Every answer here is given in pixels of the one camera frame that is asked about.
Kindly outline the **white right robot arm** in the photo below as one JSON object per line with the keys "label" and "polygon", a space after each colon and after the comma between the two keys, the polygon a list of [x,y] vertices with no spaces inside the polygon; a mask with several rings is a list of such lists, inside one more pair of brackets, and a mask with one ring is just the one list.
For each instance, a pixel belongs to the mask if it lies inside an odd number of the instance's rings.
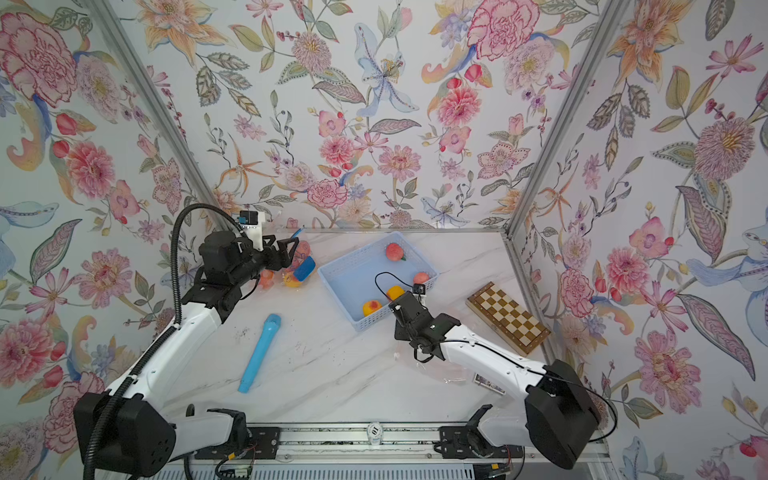
{"label": "white right robot arm", "polygon": [[562,469],[572,469],[594,439],[602,415],[598,396],[567,363],[521,357],[477,335],[458,319],[433,316],[407,291],[389,303],[394,337],[413,348],[420,363],[450,362],[471,370],[512,398],[505,407],[485,404],[459,428],[459,449],[490,458],[505,447],[532,447]]}

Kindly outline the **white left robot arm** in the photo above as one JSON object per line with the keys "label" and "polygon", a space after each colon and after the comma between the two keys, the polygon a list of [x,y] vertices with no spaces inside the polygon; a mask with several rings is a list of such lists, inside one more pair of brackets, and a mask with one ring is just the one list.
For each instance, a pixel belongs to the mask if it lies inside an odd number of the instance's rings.
{"label": "white left robot arm", "polygon": [[81,447],[83,476],[97,470],[151,477],[164,466],[207,448],[239,453],[252,442],[243,412],[213,408],[193,416],[167,418],[162,410],[170,388],[197,350],[243,299],[242,288],[263,271],[292,265],[296,237],[266,236],[257,248],[245,234],[210,234],[203,259],[179,311],[138,360],[103,393],[86,393],[73,415]]}

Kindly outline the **pink peach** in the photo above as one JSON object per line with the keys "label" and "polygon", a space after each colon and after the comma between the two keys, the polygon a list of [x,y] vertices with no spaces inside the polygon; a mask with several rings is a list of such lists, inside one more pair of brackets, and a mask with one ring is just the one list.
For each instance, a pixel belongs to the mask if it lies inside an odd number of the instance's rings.
{"label": "pink peach", "polygon": [[389,243],[385,248],[385,256],[392,262],[404,261],[406,259],[403,247],[398,243]]}

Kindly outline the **clear pink-zipper zip bag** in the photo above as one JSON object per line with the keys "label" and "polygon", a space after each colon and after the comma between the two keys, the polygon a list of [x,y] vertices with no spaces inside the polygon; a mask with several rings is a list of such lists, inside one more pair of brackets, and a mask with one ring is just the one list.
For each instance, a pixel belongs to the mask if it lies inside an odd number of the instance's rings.
{"label": "clear pink-zipper zip bag", "polygon": [[283,268],[282,256],[275,234],[264,235],[263,240],[264,248],[257,253],[257,264],[260,270],[254,287],[269,290],[274,284],[275,273]]}

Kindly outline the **clear blue-zipper zip bag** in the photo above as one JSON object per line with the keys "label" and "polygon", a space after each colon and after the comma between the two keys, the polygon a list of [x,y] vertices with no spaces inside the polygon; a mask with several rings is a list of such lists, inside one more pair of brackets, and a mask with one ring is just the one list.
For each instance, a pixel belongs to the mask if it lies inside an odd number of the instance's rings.
{"label": "clear blue-zipper zip bag", "polygon": [[316,261],[312,256],[312,249],[307,240],[303,237],[303,230],[298,229],[291,236],[292,239],[298,239],[292,263],[289,267],[280,271],[282,285],[286,288],[300,288],[310,278],[317,268]]}

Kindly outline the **clear pink bag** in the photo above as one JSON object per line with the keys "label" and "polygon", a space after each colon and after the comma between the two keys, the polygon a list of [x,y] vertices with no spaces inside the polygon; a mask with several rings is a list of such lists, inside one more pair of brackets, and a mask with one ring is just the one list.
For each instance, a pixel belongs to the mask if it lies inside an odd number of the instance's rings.
{"label": "clear pink bag", "polygon": [[468,385],[473,382],[475,372],[458,364],[433,359],[420,363],[413,357],[413,349],[407,342],[399,342],[394,350],[394,359],[406,368],[435,381],[451,385]]}

